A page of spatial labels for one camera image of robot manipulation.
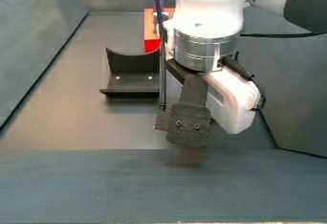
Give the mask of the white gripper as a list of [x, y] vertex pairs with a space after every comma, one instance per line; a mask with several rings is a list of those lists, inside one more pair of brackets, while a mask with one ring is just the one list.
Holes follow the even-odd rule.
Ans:
[[260, 107], [260, 93], [254, 81], [243, 79], [226, 66], [200, 76], [208, 83], [206, 106], [211, 120], [228, 134], [240, 133], [251, 126], [255, 109]]

